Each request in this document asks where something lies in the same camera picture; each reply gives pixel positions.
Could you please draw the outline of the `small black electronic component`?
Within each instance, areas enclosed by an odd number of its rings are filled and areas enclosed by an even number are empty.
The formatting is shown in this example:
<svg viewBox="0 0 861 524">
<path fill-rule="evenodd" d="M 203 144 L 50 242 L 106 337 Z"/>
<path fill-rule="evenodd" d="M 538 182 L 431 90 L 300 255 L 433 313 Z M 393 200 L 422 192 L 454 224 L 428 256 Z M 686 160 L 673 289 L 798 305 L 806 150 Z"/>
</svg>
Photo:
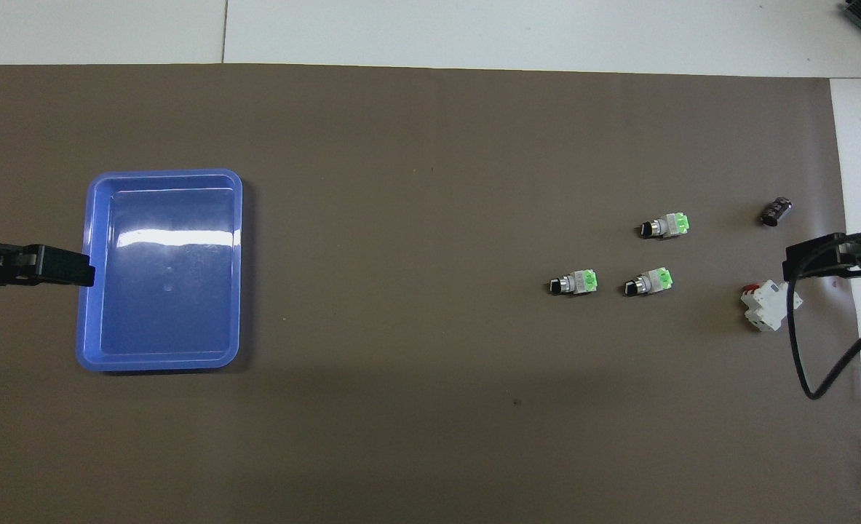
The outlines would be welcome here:
<svg viewBox="0 0 861 524">
<path fill-rule="evenodd" d="M 784 216 L 792 211 L 793 206 L 792 199 L 786 198 L 786 196 L 777 196 L 776 199 L 773 199 L 772 202 L 763 208 L 763 211 L 758 216 L 758 221 L 761 225 L 767 226 L 767 228 L 776 228 Z"/>
</svg>

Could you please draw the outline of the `blue plastic tray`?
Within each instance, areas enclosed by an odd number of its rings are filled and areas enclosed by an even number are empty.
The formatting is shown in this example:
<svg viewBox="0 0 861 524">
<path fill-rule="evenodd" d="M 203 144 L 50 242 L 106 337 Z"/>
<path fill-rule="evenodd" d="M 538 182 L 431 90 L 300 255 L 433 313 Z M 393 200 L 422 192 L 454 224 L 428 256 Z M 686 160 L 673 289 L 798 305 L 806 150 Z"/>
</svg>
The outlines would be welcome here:
<svg viewBox="0 0 861 524">
<path fill-rule="evenodd" d="M 76 360 L 96 373 L 215 370 L 240 348 L 244 191 L 227 169 L 95 177 Z"/>
</svg>

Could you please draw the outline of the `white circuit breaker red lever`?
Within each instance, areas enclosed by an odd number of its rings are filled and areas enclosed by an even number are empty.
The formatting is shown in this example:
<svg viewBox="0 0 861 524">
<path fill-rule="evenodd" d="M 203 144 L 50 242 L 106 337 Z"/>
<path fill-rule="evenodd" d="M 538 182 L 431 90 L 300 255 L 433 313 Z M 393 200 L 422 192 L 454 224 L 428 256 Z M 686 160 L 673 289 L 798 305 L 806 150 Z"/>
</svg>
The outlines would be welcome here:
<svg viewBox="0 0 861 524">
<path fill-rule="evenodd" d="M 788 282 L 772 279 L 754 282 L 742 288 L 740 300 L 746 306 L 744 317 L 761 332 L 777 332 L 788 315 Z"/>
</svg>

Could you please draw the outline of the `green and grey rotary switch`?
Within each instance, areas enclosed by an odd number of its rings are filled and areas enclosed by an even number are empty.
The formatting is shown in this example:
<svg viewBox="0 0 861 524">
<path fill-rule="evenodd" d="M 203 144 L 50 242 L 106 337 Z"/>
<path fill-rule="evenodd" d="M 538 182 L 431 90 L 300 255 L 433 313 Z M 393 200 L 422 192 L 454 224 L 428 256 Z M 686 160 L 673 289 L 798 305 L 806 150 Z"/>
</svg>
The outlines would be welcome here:
<svg viewBox="0 0 861 524">
<path fill-rule="evenodd" d="M 626 296 L 643 296 L 652 295 L 664 290 L 672 289 L 673 278 L 670 270 L 666 266 L 645 271 L 638 276 L 626 281 L 624 285 L 624 295 Z"/>
<path fill-rule="evenodd" d="M 551 295 L 583 295 L 594 293 L 598 288 L 598 276 L 593 269 L 572 271 L 551 279 L 547 289 Z"/>
<path fill-rule="evenodd" d="M 689 216 L 683 212 L 675 212 L 642 222 L 638 234 L 643 239 L 670 239 L 686 234 L 689 229 Z"/>
</svg>

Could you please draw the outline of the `brown table mat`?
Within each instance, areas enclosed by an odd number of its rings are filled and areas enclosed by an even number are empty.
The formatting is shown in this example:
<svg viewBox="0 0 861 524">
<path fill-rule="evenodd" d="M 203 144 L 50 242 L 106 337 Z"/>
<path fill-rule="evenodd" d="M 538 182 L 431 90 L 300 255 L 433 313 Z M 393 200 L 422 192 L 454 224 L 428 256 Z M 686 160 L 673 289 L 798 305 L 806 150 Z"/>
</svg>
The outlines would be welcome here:
<svg viewBox="0 0 861 524">
<path fill-rule="evenodd" d="M 0 287 L 0 524 L 861 524 L 860 366 L 807 400 L 739 300 L 846 228 L 837 152 L 825 79 L 0 66 L 0 242 L 79 249 L 111 170 L 233 170 L 246 226 L 218 372 Z"/>
</svg>

